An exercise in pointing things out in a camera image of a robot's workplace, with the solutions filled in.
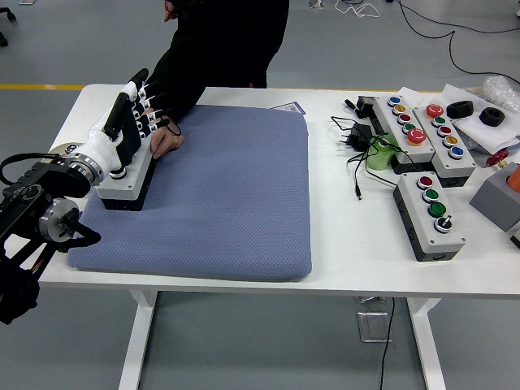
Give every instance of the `gray box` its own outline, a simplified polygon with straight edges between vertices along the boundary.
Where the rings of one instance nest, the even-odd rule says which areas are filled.
[[[518,168],[518,164],[510,163],[490,176],[471,199],[470,204],[507,232],[520,222],[520,193],[507,185],[507,178]]]

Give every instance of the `white cable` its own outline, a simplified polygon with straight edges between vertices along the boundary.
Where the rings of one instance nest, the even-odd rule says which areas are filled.
[[[364,18],[365,16],[368,16],[369,18],[379,18],[381,14],[375,9],[375,7],[370,4],[369,2],[366,2],[359,6],[358,8],[354,8],[353,6],[349,6],[346,11],[342,11],[340,8],[338,8],[338,4],[340,3],[340,0],[336,1],[336,5],[334,6],[339,12],[342,14],[346,14],[350,10],[358,17],[358,18]],[[362,14],[362,12],[365,10],[366,7],[372,7],[372,9],[375,11],[377,15],[371,15],[371,14]]]

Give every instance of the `black ring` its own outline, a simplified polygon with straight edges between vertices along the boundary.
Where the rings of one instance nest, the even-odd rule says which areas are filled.
[[[446,107],[446,115],[451,119],[466,118],[472,114],[473,102],[470,100],[452,103]]]
[[[504,121],[505,115],[502,111],[497,110],[496,108],[488,107],[480,113],[479,118],[483,124],[495,128]]]

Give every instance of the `blue cushion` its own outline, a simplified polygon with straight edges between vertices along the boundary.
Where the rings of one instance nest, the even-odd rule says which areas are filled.
[[[294,280],[310,261],[307,127],[299,113],[196,106],[181,148],[158,161],[142,211],[106,210],[92,192],[82,223],[96,245],[71,267],[232,280]]]

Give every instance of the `human hand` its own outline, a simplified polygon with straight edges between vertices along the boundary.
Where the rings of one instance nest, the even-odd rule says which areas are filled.
[[[167,22],[168,20],[175,20],[179,17],[180,8],[178,6],[173,6],[167,0],[164,0],[164,17],[162,18],[163,22]]]
[[[179,148],[184,142],[184,136],[180,129],[170,120],[167,126],[155,130],[150,141],[150,149],[154,160],[162,157],[170,150]]]

